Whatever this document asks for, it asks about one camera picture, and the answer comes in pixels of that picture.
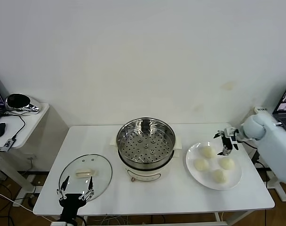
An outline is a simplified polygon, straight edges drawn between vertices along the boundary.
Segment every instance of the floor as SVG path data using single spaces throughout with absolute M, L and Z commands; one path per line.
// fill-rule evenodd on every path
M 34 185 L 43 185 L 44 181 L 46 180 L 47 176 L 36 176 L 33 184 Z M 12 193 L 12 196 L 15 196 L 20 189 L 20 186 L 17 185 L 11 179 L 7 179 L 2 182 L 4 186 L 6 186 Z M 286 185 L 282 185 L 285 192 L 286 192 Z M 10 197 L 9 191 L 0 186 L 0 193 Z M 270 194 L 272 195 L 275 201 L 275 208 L 267 211 L 267 226 L 286 226 L 286 202 L 281 202 L 278 195 L 275 191 L 270 190 Z M 33 203 L 36 201 L 36 197 L 31 199 Z M 0 198 L 0 209 L 3 208 L 8 204 L 7 200 Z M 28 199 L 23 201 L 23 205 L 29 209 Z M 8 226 L 8 211 L 10 211 L 10 216 L 14 221 L 15 226 L 49 226 L 50 222 L 45 220 L 44 218 L 37 217 L 32 213 L 28 212 L 27 210 L 21 207 L 10 207 L 11 205 L 7 205 L 1 212 L 0 212 L 0 226 Z M 232 213 L 224 213 L 223 219 L 226 219 Z M 102 222 L 103 217 L 89 217 L 87 220 L 88 225 L 100 225 Z M 207 222 L 207 221 L 214 221 L 215 217 L 214 214 L 182 214 L 182 215 L 155 215 L 151 216 L 129 216 L 128 219 L 126 216 L 106 220 L 102 224 L 103 225 L 118 225 L 124 224 L 123 222 L 127 221 L 129 224 L 150 224 L 150 223 L 189 223 L 189 222 Z M 248 215 L 246 218 L 239 221 L 235 226 L 246 226 L 246 225 L 253 225 L 253 226 L 264 226 L 264 210 L 255 211 Z

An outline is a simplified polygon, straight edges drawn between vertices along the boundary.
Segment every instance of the cable on floor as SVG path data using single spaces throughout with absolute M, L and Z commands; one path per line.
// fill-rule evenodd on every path
M 9 190 L 9 188 L 6 187 L 6 186 L 3 185 L 3 184 L 0 184 L 0 185 L 1 185 L 2 187 L 6 188 L 6 190 L 10 193 L 10 198 L 12 199 L 12 193 L 11 193 L 11 191 Z M 10 202 L 8 202 L 3 208 L 1 208 L 1 209 L 0 209 L 0 212 L 1 212 L 2 210 L 4 210 L 9 204 L 10 204 Z M 14 221 L 13 221 L 12 217 L 9 215 L 9 213 L 7 214 L 7 216 L 0 216 L 0 218 L 7 218 L 7 219 L 8 219 L 8 226 L 10 226 L 9 220 L 10 220 L 11 224 L 12 224 L 13 226 L 15 226 Z
M 24 174 L 28 173 L 30 170 L 32 170 L 32 168 L 33 168 L 32 158 L 30 158 L 30 163 L 31 163 L 30 168 L 28 170 L 26 170 L 24 173 L 22 173 L 21 175 L 24 175 Z
M 256 163 L 259 163 L 260 165 L 263 166 L 263 168 L 265 168 L 265 166 L 261 162 L 257 161 Z M 267 182 L 268 182 L 267 171 L 265 171 L 265 180 L 266 180 L 265 184 L 266 184 L 266 189 L 267 189 Z M 266 226 L 266 210 L 264 210 L 264 225 Z
M 84 225 L 87 226 L 87 222 L 86 222 L 86 220 L 82 216 L 76 215 L 76 217 L 81 219 L 82 222 L 84 223 Z
M 12 203 L 15 203 L 15 204 L 19 205 L 20 207 L 23 207 L 25 210 L 28 210 L 29 212 L 33 213 L 33 211 L 32 211 L 32 210 L 30 210 L 30 209 L 28 209 L 28 208 L 24 207 L 23 205 L 21 205 L 21 204 L 19 204 L 19 203 L 15 202 L 15 201 L 13 201 L 13 200 L 11 200 L 10 198 L 7 198 L 6 196 L 4 196 L 4 195 L 2 195 L 2 194 L 0 194 L 0 195 L 1 195 L 1 196 L 3 196 L 4 198 L 8 199 L 8 200 L 9 200 L 9 201 L 11 201 Z M 48 218 L 46 218 L 46 217 L 44 217 L 44 216 L 40 216 L 40 217 L 42 217 L 42 218 L 46 219 L 47 221 L 52 222 L 51 220 L 49 220 Z

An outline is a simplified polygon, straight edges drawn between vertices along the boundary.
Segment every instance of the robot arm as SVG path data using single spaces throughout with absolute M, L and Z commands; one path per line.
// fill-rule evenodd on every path
M 286 131 L 279 125 L 280 123 L 273 123 L 267 115 L 256 114 L 248 117 L 238 130 L 227 128 L 219 131 L 218 135 L 224 138 L 222 139 L 224 149 L 226 148 L 224 140 L 231 139 L 228 131 L 235 131 L 235 140 L 254 140 L 261 157 L 277 178 L 286 183 Z

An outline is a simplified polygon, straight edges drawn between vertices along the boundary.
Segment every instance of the black cable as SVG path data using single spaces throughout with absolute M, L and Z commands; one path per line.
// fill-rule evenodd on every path
M 86 222 L 86 220 L 82 216 L 76 215 L 76 217 L 81 219 L 82 222 L 85 224 L 85 226 L 87 226 L 87 222 Z
M 12 199 L 12 193 L 11 193 L 11 191 L 9 190 L 9 188 L 6 187 L 6 186 L 3 185 L 3 184 L 0 184 L 0 185 L 3 186 L 4 188 L 6 188 L 6 189 L 9 191 L 9 193 L 10 193 L 10 199 Z M 1 212 L 2 210 L 4 210 L 10 203 L 11 203 L 11 202 L 8 202 L 2 209 L 0 209 L 0 212 Z M 0 218 L 7 218 L 8 226 L 10 226 L 10 222 L 11 222 L 11 224 L 12 224 L 13 226 L 15 226 L 14 221 L 13 221 L 12 217 L 9 215 L 9 213 L 8 213 L 7 216 L 0 216 Z
M 263 166 L 263 168 L 265 168 L 265 166 L 261 162 L 257 161 L 256 163 L 259 163 L 260 165 Z M 265 184 L 266 184 L 266 189 L 267 189 L 267 182 L 268 182 L 267 172 L 265 172 L 265 181 L 266 181 Z M 266 226 L 266 210 L 264 210 L 264 225 Z
M 10 193 L 10 199 L 12 199 L 12 193 L 11 193 L 11 191 L 9 190 L 9 188 L 6 187 L 6 186 L 3 185 L 3 184 L 0 184 L 0 185 L 3 186 L 4 188 L 6 188 L 6 189 L 9 191 L 9 193 Z M 0 212 L 1 212 L 2 210 L 4 210 L 8 205 L 9 205 L 9 202 L 8 202 L 3 208 L 0 209 Z
M 8 113 L 4 113 L 2 114 L 2 116 L 17 116 L 20 118 L 20 120 L 22 120 L 23 122 L 23 126 L 16 132 L 16 134 L 14 134 L 14 136 L 11 139 L 15 139 L 17 134 L 25 127 L 26 122 L 22 119 L 22 117 L 20 115 L 16 115 L 16 114 L 8 114 Z
M 22 188 L 20 188 L 20 189 L 17 191 L 17 193 L 15 194 L 15 196 L 13 197 L 13 199 L 11 199 L 11 200 L 15 200 L 15 198 L 17 197 L 17 195 L 20 193 L 20 190 L 21 190 L 21 189 L 22 189 Z M 9 226 L 9 217 L 11 217 L 11 216 L 10 216 L 11 208 L 12 208 L 12 205 L 10 205 L 9 210 L 8 210 L 8 214 L 7 214 L 7 216 L 8 216 L 8 226 Z
M 253 148 L 253 149 L 257 149 L 257 147 L 251 146 L 250 144 L 248 144 L 246 141 L 243 141 L 243 143 L 245 143 L 247 146 Z
M 0 218 L 8 218 L 8 221 L 10 220 L 12 225 L 15 226 L 14 222 L 13 222 L 13 219 L 11 216 L 0 216 Z

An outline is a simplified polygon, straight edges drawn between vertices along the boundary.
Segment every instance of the silver bowl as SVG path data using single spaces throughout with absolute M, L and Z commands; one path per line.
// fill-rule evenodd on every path
M 161 120 L 139 118 L 119 130 L 116 142 L 119 156 L 127 166 L 151 171 L 163 167 L 173 157 L 175 133 Z

